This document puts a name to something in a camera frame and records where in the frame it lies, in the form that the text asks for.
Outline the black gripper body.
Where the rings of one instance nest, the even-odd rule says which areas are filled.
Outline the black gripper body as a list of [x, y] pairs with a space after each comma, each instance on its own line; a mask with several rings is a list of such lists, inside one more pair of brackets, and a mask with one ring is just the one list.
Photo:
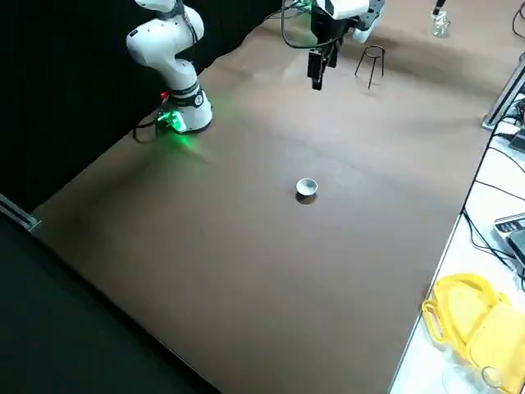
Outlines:
[[355, 10], [336, 6], [336, 1], [313, 1], [311, 31], [317, 38], [316, 48], [327, 50], [341, 45], [350, 27], [354, 27]]

